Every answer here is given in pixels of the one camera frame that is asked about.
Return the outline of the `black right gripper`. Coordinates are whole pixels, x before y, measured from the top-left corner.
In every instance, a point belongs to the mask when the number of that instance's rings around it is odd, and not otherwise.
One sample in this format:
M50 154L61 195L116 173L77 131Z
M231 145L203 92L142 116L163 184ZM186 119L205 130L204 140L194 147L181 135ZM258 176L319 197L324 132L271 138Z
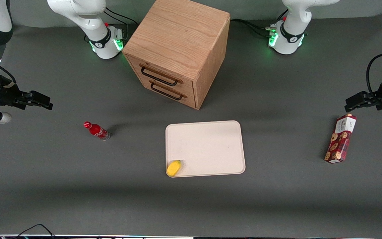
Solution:
M25 93L18 88L17 84L5 88L2 83L0 83L0 106L9 106L24 110L26 106L34 105L47 110L52 110L53 108L53 104L50 103L50 97L38 91Z

